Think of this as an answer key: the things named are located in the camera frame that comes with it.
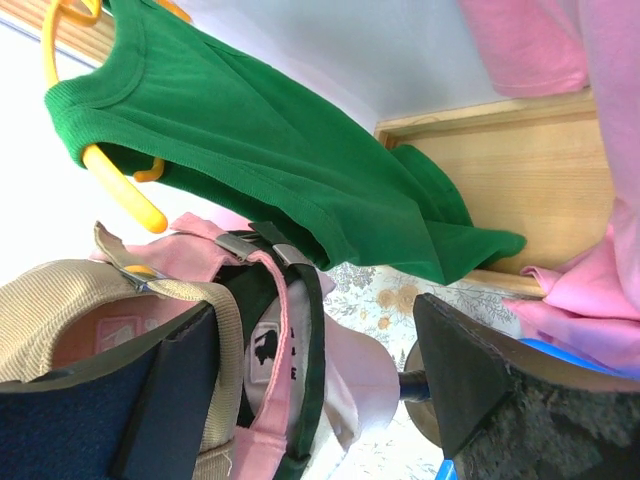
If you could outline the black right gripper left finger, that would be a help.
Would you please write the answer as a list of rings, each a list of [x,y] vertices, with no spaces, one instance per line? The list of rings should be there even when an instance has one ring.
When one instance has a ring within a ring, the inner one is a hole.
[[[4,479],[189,479],[220,365],[204,302],[116,348],[1,384]]]

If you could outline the beige mannequin head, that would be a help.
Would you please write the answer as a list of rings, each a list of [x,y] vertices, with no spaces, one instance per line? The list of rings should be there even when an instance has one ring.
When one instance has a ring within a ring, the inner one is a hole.
[[[376,339],[325,317],[324,412],[347,449],[386,429],[399,404],[399,378],[388,350]]]

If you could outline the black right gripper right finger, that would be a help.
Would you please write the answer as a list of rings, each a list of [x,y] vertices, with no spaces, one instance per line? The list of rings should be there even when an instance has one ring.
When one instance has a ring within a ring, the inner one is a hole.
[[[638,478],[638,380],[552,356],[431,294],[413,317],[459,478]]]

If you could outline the white baseball cap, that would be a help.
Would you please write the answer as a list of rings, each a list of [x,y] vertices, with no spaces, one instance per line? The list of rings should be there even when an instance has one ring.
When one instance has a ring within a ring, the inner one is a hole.
[[[310,301],[301,280],[287,290],[290,302],[290,326],[295,350],[292,367],[296,372],[291,388],[290,418],[287,433],[291,435],[302,412],[305,393],[303,380],[308,373],[306,348],[310,341]],[[240,423],[253,421],[268,386],[278,347],[281,307],[274,300],[260,317],[247,338],[245,349],[245,398],[238,417]],[[365,385],[359,379],[356,365],[360,351],[366,349],[368,337],[345,328],[332,318],[325,318],[325,399],[312,443],[311,454],[343,457],[362,433],[360,421],[369,407],[364,398]]]

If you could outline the wooden clothes rack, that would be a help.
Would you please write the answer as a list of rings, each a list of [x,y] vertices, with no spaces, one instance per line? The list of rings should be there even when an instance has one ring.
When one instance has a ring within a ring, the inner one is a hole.
[[[524,237],[518,254],[472,271],[515,280],[524,266],[560,264],[604,233],[613,194],[589,100],[572,99],[532,117],[499,111],[481,124],[405,136],[394,146],[377,141],[425,154],[453,182],[476,227]]]

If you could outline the pink baseball cap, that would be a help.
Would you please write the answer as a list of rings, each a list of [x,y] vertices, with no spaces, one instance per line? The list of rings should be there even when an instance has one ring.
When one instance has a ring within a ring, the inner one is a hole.
[[[209,282],[233,295],[243,366],[235,374],[235,479],[300,479],[325,424],[323,301],[331,283],[272,225],[227,232],[187,213],[168,236],[125,246],[96,231],[96,259],[139,277]]]

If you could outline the khaki baseball cap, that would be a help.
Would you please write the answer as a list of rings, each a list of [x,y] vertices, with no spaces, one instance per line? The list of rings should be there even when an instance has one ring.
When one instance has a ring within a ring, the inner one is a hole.
[[[1,384],[30,382],[116,348],[204,302],[213,306],[220,365],[194,473],[230,478],[236,417],[234,377],[243,366],[233,338],[240,314],[232,294],[209,282],[151,279],[91,260],[52,261],[1,289]]]

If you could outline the green tank top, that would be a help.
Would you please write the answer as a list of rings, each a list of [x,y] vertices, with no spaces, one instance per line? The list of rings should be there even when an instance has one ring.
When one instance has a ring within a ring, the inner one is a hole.
[[[387,265],[447,285],[518,254],[476,227],[453,182],[410,145],[387,149],[339,108],[153,1],[109,1],[115,43],[45,103],[75,161],[98,146],[124,174],[270,222],[328,270]]]

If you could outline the blue plastic bin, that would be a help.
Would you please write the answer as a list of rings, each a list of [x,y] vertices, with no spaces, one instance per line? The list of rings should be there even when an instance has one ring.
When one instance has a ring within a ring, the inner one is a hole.
[[[563,350],[559,347],[556,347],[542,340],[537,340],[533,338],[521,338],[520,342],[531,348],[534,348],[539,352],[542,352],[546,356],[559,359],[565,363],[576,365],[583,369],[596,371],[596,372],[604,373],[607,375],[622,377],[622,374],[618,371],[615,371],[614,369],[586,360],[580,356],[572,354],[566,350]],[[457,479],[457,473],[456,473],[455,466],[452,459],[445,458],[442,461],[435,479],[436,480]]]

